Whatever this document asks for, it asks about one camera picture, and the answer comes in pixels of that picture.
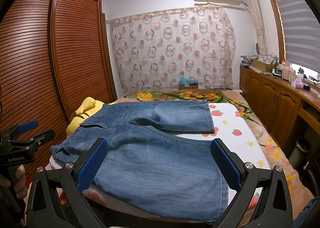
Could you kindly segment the person left hand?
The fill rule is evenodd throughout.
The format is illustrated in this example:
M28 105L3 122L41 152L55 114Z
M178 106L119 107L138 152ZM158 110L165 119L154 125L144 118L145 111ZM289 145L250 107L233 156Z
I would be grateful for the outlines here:
M28 189L26 187L26 175L25 168L23 165L20 165L15 172L16 181L14 181L14 190L18 199L24 199L27 196ZM4 188L11 186L11 183L3 175L0 177L1 184L1 198L3 197Z

